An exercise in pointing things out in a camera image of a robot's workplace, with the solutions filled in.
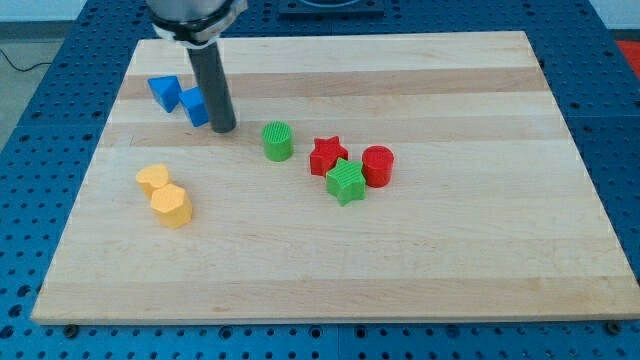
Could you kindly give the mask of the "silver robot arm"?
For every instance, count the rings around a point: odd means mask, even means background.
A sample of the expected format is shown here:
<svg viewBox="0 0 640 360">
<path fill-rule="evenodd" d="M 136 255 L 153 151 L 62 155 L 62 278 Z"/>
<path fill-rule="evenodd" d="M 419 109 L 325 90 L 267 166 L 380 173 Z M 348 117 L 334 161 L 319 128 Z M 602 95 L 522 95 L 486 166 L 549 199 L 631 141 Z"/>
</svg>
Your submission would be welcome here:
<svg viewBox="0 0 640 360">
<path fill-rule="evenodd" d="M 247 0 L 147 0 L 146 4 L 159 37 L 195 49 L 215 42 L 248 9 Z"/>
</svg>

